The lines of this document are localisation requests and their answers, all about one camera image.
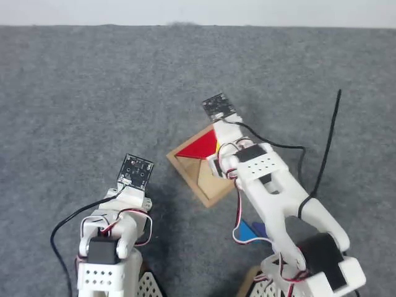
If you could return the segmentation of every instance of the circuit board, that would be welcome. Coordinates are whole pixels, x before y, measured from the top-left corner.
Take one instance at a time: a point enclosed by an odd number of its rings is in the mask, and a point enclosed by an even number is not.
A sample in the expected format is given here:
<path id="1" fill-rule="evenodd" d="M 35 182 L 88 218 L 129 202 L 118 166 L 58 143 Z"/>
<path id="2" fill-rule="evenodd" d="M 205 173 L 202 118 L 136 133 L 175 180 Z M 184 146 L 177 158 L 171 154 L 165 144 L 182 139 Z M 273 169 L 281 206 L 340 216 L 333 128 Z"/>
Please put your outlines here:
<path id="1" fill-rule="evenodd" d="M 212 122 L 236 113 L 235 107 L 223 93 L 206 99 L 202 102 L 202 106 Z"/>
<path id="2" fill-rule="evenodd" d="M 153 167 L 153 162 L 127 153 L 119 171 L 117 182 L 144 190 Z"/>

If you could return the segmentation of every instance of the cable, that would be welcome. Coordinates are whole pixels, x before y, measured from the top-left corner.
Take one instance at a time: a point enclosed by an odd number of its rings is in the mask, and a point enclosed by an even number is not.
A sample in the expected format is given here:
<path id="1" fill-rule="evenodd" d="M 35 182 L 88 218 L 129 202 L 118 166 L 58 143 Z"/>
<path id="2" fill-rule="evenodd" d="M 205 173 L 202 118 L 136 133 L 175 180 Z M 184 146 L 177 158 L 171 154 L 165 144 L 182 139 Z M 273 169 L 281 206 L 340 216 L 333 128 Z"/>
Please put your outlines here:
<path id="1" fill-rule="evenodd" d="M 113 229 L 114 226 L 120 221 L 120 215 L 121 215 L 123 212 L 138 213 L 139 215 L 145 216 L 145 217 L 150 221 L 150 234 L 149 234 L 149 236 L 148 236 L 148 239 L 147 239 L 146 241 L 142 242 L 142 243 L 135 243 L 135 246 L 145 246 L 147 243 L 150 242 L 151 236 L 152 236 L 152 234 L 153 234 L 153 220 L 152 220 L 152 218 L 147 214 L 147 212 L 144 212 L 144 211 L 141 210 L 141 209 L 122 209 L 122 210 L 120 210 L 120 211 L 118 212 L 118 214 L 117 214 L 116 220 L 115 220 L 112 224 L 110 224 L 106 229 L 101 230 L 101 231 L 100 231 L 101 234 L 106 234 L 107 232 L 111 231 L 111 229 Z"/>
<path id="2" fill-rule="evenodd" d="M 84 211 L 86 211 L 86 210 L 88 210 L 88 209 L 90 209 L 90 208 L 92 208 L 92 207 L 95 207 L 95 206 L 97 206 L 97 205 L 100 205 L 100 204 L 102 204 L 102 203 L 106 203 L 106 202 L 108 202 L 108 201 L 111 201 L 111 200 L 117 198 L 117 197 L 120 195 L 120 193 L 125 189 L 125 187 L 126 187 L 126 186 L 124 186 L 124 187 L 123 187 L 117 194 L 115 194 L 114 196 L 111 196 L 111 197 L 108 197 L 108 198 L 104 198 L 104 199 L 102 199 L 102 200 L 99 200 L 99 201 L 96 201 L 96 202 L 94 202 L 94 203 L 88 204 L 88 205 L 86 205 L 86 206 L 84 206 L 84 207 L 82 207 L 82 208 L 76 210 L 74 213 L 72 213 L 71 215 L 69 215 L 67 218 L 65 218 L 64 220 L 60 221 L 60 222 L 55 226 L 54 230 L 52 231 L 51 237 L 50 237 L 49 241 L 50 241 L 50 243 L 51 243 L 51 247 L 52 247 L 52 250 L 53 250 L 54 253 L 55 253 L 55 256 L 58 258 L 58 261 L 59 261 L 59 263 L 60 263 L 61 266 L 62 266 L 63 272 L 64 272 L 65 275 L 66 275 L 67 295 L 68 295 L 69 297 L 72 297 L 72 296 L 73 296 L 72 282 L 71 282 L 71 278 L 70 278 L 69 271 L 67 270 L 66 264 L 65 264 L 64 261 L 63 261 L 62 255 L 59 253 L 59 251 L 58 251 L 58 249 L 57 249 L 57 247 L 56 247 L 56 245 L 55 245 L 54 238 L 55 238 L 56 232 L 58 232 L 58 230 L 59 230 L 63 225 L 65 225 L 65 224 L 66 224 L 68 221 L 70 221 L 72 218 L 76 217 L 78 214 L 80 214 L 80 213 L 82 213 L 82 212 L 84 212 Z"/>
<path id="3" fill-rule="evenodd" d="M 100 221 L 105 221 L 105 223 L 107 224 L 107 226 L 110 225 L 108 219 L 104 216 L 104 215 L 89 215 L 87 217 L 85 217 L 80 224 L 80 238 L 84 237 L 84 224 L 85 222 L 90 219 L 90 218 L 97 218 L 98 220 L 95 222 L 100 222 Z"/>
<path id="4" fill-rule="evenodd" d="M 283 148 L 283 149 L 285 149 L 285 148 L 288 149 L 288 148 L 289 148 L 289 149 L 298 149 L 298 150 L 301 150 L 301 155 L 300 155 L 300 157 L 299 157 L 298 164 L 297 164 L 297 178 L 298 178 L 298 181 L 299 181 L 299 183 L 301 184 L 301 186 L 302 186 L 303 188 L 305 188 L 304 181 L 303 181 L 303 161 L 304 161 L 304 157 L 305 157 L 305 154 L 306 154 L 306 151 L 307 151 L 307 148 L 306 148 L 305 146 L 303 146 L 303 145 L 285 145 L 285 144 L 278 144 L 278 143 L 276 143 L 276 142 L 274 142 L 274 141 L 271 141 L 271 140 L 269 140 L 269 139 L 266 139 L 266 138 L 264 138 L 264 137 L 261 137 L 255 130 L 253 130 L 252 127 L 248 126 L 248 125 L 245 124 L 245 123 L 242 123 L 242 122 L 229 122 L 229 121 L 227 121 L 227 120 L 225 120 L 225 119 L 223 119 L 223 122 L 224 122 L 224 123 L 228 123 L 228 124 L 235 124 L 235 125 L 244 127 L 244 128 L 246 128 L 247 130 L 249 130 L 249 131 L 251 132 L 251 134 L 253 134 L 254 136 L 256 136 L 258 139 L 260 139 L 261 141 L 267 142 L 267 143 L 269 143 L 270 145 L 273 145 L 274 147 L 280 147 L 280 148 Z"/>
<path id="5" fill-rule="evenodd" d="M 236 211 L 236 221 L 235 221 L 235 227 L 233 229 L 233 239 L 236 243 L 238 244 L 242 244 L 242 245 L 246 245 L 249 243 L 252 243 L 254 241 L 266 241 L 270 244 L 273 244 L 273 241 L 269 238 L 265 238 L 265 237 L 255 237 L 255 238 L 251 238 L 249 240 L 239 240 L 238 238 L 236 238 L 235 236 L 235 231 L 238 230 L 240 224 L 241 224 L 241 218 L 242 218 L 242 198 L 241 198 L 241 192 L 238 189 L 238 186 L 236 185 L 236 179 L 234 179 L 234 185 L 236 188 L 236 191 L 238 193 L 238 208 Z"/>
<path id="6" fill-rule="evenodd" d="M 234 143 L 232 143 L 232 142 L 227 142 L 227 143 L 225 143 L 225 144 L 222 144 L 219 148 L 218 148 L 218 151 L 217 151 L 217 162 L 218 162 L 218 166 L 220 167 L 220 170 L 222 171 L 222 173 L 225 173 L 224 172 L 224 170 L 223 170 L 223 168 L 222 168 L 222 163 L 221 163 L 221 161 L 220 161 L 220 151 L 222 150 L 222 148 L 224 148 L 224 147 L 226 147 L 227 145 L 232 145 L 236 150 L 239 150 L 239 148 L 238 148 L 238 146 L 236 146 L 236 144 L 234 144 Z"/>
<path id="7" fill-rule="evenodd" d="M 305 198 L 305 200 L 303 200 L 302 203 L 298 207 L 298 218 L 300 218 L 300 219 L 301 219 L 301 213 L 303 212 L 304 206 L 307 204 L 307 202 L 309 200 L 311 200 L 312 197 L 316 196 L 319 185 L 321 184 L 324 168 L 325 168 L 326 162 L 327 162 L 327 157 L 329 156 L 330 146 L 332 145 L 335 120 L 337 119 L 337 113 L 338 113 L 338 108 L 340 106 L 341 94 L 342 94 L 342 91 L 338 90 L 337 99 L 335 101 L 335 106 L 334 106 L 334 111 L 333 111 L 333 116 L 332 116 L 332 122 L 330 124 L 329 136 L 327 137 L 326 149 L 323 154 L 321 168 L 319 169 L 319 173 L 316 178 L 316 183 L 315 183 L 314 189 L 312 190 L 310 195 L 308 195 L 308 197 Z"/>

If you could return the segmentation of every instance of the white plastic bracket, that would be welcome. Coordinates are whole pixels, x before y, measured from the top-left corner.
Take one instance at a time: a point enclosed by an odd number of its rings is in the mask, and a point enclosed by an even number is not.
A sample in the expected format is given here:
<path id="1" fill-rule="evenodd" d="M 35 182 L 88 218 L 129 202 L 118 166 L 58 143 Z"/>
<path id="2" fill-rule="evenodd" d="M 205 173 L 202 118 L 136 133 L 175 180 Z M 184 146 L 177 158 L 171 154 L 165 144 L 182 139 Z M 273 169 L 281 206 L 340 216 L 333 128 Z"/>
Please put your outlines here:
<path id="1" fill-rule="evenodd" d="M 249 161 L 239 163 L 236 169 L 242 182 L 249 184 L 249 182 L 275 171 L 288 170 L 288 166 L 276 152 L 269 152 Z"/>

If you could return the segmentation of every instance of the carpet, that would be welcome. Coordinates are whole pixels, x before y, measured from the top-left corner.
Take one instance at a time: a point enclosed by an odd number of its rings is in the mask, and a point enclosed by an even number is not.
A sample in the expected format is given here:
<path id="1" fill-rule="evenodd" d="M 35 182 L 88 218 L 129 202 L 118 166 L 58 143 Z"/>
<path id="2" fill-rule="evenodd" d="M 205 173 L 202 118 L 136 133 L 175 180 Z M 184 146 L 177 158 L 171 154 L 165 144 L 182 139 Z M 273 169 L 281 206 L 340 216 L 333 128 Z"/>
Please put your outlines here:
<path id="1" fill-rule="evenodd" d="M 395 77 L 394 30 L 0 27 L 2 295 L 66 295 L 51 230 L 114 187 L 131 153 L 155 163 L 153 238 L 140 250 L 167 295 L 234 296 L 271 248 L 235 244 L 236 193 L 206 209 L 165 155 L 209 124 L 201 101 L 225 92 L 264 137 L 308 147 L 312 188 L 342 88 L 318 199 L 350 236 L 361 296 L 393 296 Z M 277 151 L 296 174 L 298 152 Z M 56 237 L 71 273 L 83 216 Z M 286 222 L 295 240 L 312 233 Z"/>

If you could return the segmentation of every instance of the blue piece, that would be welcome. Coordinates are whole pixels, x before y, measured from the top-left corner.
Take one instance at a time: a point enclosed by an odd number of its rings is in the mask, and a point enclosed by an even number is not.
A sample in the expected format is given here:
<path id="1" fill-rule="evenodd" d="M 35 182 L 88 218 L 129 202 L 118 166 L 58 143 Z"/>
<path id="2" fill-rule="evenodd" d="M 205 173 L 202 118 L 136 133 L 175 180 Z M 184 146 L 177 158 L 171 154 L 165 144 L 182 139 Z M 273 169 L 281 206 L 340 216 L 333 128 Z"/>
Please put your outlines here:
<path id="1" fill-rule="evenodd" d="M 244 220 L 241 221 L 238 231 L 239 231 L 239 240 L 245 241 L 257 237 L 257 235 L 253 232 L 253 230 Z"/>
<path id="2" fill-rule="evenodd" d="M 264 223 L 253 222 L 252 227 L 260 237 L 268 238 L 267 232 L 265 231 Z"/>

